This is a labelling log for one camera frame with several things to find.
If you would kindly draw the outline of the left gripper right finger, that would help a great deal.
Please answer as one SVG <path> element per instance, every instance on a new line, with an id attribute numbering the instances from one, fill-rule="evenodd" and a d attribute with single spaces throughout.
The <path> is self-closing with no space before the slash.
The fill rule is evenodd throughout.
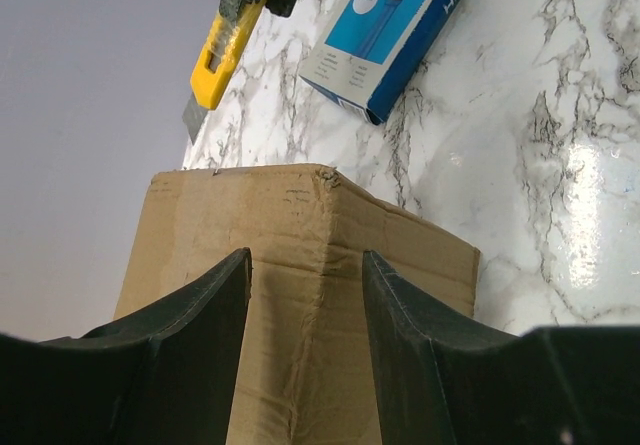
<path id="1" fill-rule="evenodd" d="M 637 327 L 511 335 L 420 290 L 374 251 L 362 285 L 384 443 L 638 442 Z"/>

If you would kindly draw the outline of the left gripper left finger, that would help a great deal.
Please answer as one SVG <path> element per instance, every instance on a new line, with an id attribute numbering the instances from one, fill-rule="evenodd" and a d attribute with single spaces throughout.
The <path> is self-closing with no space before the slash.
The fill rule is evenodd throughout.
<path id="1" fill-rule="evenodd" d="M 222 444 L 251 288 L 241 248 L 78 337 L 1 339 L 5 444 Z"/>

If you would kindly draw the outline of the yellow utility knife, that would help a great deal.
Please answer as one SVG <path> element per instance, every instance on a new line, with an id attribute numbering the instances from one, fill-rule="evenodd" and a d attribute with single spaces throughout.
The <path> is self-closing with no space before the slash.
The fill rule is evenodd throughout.
<path id="1" fill-rule="evenodd" d="M 220 104 L 266 1 L 219 1 L 191 73 L 191 96 L 182 113 L 191 141 L 197 139 L 208 113 Z"/>

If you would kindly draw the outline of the brown cardboard express box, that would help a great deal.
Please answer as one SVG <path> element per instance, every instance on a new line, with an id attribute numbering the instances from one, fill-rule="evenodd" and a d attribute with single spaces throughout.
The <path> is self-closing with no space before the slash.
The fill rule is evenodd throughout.
<path id="1" fill-rule="evenodd" d="M 156 175 L 115 314 L 193 281 L 232 251 L 252 255 L 251 298 L 227 440 L 377 444 L 364 311 L 367 250 L 464 315 L 479 250 L 318 164 Z"/>

